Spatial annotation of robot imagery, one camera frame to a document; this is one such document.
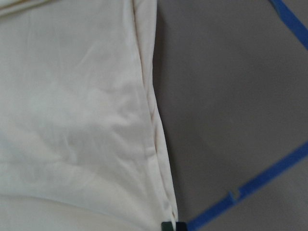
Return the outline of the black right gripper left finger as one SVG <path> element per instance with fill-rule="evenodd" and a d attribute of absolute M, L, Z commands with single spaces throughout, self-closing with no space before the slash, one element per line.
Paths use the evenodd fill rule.
<path fill-rule="evenodd" d="M 171 221 L 161 223 L 161 231 L 173 231 L 173 224 Z"/>

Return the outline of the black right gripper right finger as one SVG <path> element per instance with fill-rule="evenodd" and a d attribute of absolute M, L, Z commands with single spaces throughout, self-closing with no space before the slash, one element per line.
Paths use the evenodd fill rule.
<path fill-rule="evenodd" d="M 185 222 L 176 222 L 176 231 L 187 231 L 187 224 Z"/>

